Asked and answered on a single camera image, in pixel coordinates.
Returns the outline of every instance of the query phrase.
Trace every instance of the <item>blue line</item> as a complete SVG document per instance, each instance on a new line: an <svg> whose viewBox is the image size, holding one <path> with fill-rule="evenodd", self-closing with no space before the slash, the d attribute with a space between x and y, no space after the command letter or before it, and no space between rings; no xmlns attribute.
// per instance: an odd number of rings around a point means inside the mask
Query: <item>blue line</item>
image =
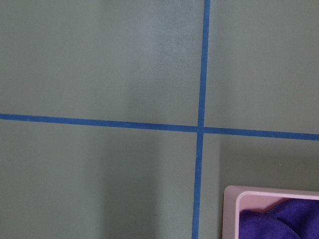
<svg viewBox="0 0 319 239"><path fill-rule="evenodd" d="M110 120L96 120L96 119L74 119L74 118L59 118L59 117L46 117L46 116L3 115L3 114L0 114L0 119L30 121L30 122L45 122L45 123L79 124L79 125L92 125L92 126L104 126L104 127L118 127L118 128L140 128L140 129L154 129L154 130L179 131L179 132L197 132L196 126L159 124L159 123L138 123L138 122L110 121Z"/></svg>
<svg viewBox="0 0 319 239"><path fill-rule="evenodd" d="M319 134L314 134L314 133L293 133L293 132L278 132L278 131L264 131L264 130L237 129L237 128L214 128L214 127L205 127L204 132L214 133L214 134L229 134L229 135L269 137L269 138L319 140Z"/></svg>
<svg viewBox="0 0 319 239"><path fill-rule="evenodd" d="M206 77L207 77L207 57L208 57L208 37L209 37L209 10L210 10L210 0L205 0L204 16L203 16L203 37L202 37L202 49L201 49L199 103L198 103L198 123L197 123L198 132L197 132L197 142L196 142L194 204L193 204L193 220L192 220L192 232L191 232L192 239L198 239L198 232L199 232L201 169L202 169L202 158L203 158Z"/></svg>

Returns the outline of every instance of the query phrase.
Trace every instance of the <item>folded cloth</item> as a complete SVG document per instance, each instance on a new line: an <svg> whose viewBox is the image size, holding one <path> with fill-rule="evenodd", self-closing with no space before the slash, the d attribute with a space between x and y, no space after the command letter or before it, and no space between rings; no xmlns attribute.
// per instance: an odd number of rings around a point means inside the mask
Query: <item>folded cloth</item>
<svg viewBox="0 0 319 239"><path fill-rule="evenodd" d="M290 199L265 214L245 210L239 239L319 239L319 201Z"/></svg>

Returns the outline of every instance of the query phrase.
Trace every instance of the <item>gray surface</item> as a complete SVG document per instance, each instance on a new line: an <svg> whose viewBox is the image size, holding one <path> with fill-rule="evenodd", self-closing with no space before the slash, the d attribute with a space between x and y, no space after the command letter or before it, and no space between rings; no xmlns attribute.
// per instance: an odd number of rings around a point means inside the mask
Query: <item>gray surface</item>
<svg viewBox="0 0 319 239"><path fill-rule="evenodd" d="M0 2L0 110L197 123L202 1Z"/></svg>
<svg viewBox="0 0 319 239"><path fill-rule="evenodd" d="M319 1L212 1L206 125L319 133Z"/></svg>
<svg viewBox="0 0 319 239"><path fill-rule="evenodd" d="M319 142L205 135L200 238L220 238L228 185L319 191Z"/></svg>
<svg viewBox="0 0 319 239"><path fill-rule="evenodd" d="M1 121L0 238L191 235L196 134Z"/></svg>

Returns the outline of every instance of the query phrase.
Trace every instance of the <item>vertical blue line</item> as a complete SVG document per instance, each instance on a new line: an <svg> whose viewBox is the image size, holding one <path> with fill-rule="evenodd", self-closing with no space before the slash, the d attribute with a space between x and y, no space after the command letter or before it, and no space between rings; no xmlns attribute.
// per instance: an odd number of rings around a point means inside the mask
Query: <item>vertical blue line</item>
<svg viewBox="0 0 319 239"><path fill-rule="evenodd" d="M199 104L198 104L198 123L197 123L198 131L197 131L197 143L196 143L194 204L193 204L193 221L192 221L192 236L191 236L192 239L198 239L198 232L199 232L201 168L202 168L202 157L203 157L207 56L208 56L208 36L209 36L209 11L210 11L210 0L205 0L204 19L203 19L203 37L202 37L202 49L201 49L200 85L199 85Z"/></svg>

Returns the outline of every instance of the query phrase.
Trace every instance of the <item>pink plastic container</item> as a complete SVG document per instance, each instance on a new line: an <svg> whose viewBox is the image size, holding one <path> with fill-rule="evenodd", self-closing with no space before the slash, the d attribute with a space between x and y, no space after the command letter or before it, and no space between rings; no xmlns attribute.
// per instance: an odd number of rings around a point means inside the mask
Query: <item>pink plastic container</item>
<svg viewBox="0 0 319 239"><path fill-rule="evenodd" d="M319 200L319 192L228 186L224 192L223 239L238 239L242 210L264 213L291 198Z"/></svg>

